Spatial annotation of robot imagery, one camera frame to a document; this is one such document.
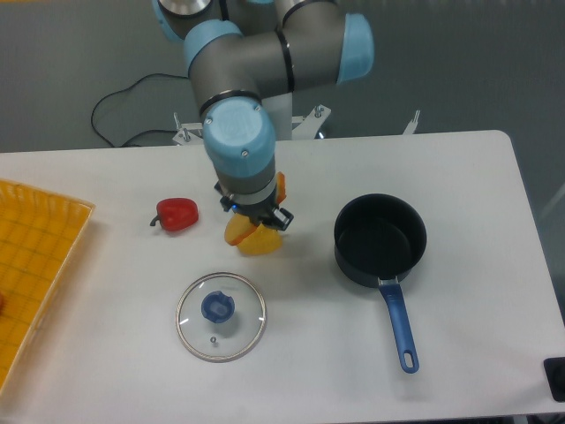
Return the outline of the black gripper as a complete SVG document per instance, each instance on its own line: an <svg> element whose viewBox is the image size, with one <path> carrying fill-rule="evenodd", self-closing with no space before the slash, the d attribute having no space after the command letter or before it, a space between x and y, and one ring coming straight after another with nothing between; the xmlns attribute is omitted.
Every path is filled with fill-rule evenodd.
<svg viewBox="0 0 565 424"><path fill-rule="evenodd" d="M269 229L286 231L294 219L289 210L279 208L275 181L270 181L257 193L229 193L220 182L215 184L215 190L221 195L220 204L224 212L246 216L254 225L263 223Z"/></svg>

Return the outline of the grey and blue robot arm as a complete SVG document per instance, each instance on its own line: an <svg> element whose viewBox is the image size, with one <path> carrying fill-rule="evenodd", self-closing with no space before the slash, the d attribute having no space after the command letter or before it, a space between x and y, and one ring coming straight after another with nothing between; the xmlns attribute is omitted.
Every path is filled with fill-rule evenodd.
<svg viewBox="0 0 565 424"><path fill-rule="evenodd" d="M335 1L155 1L162 31L183 45L203 144L225 210L285 231L275 126L263 102L342 84L373 68L367 18Z"/></svg>

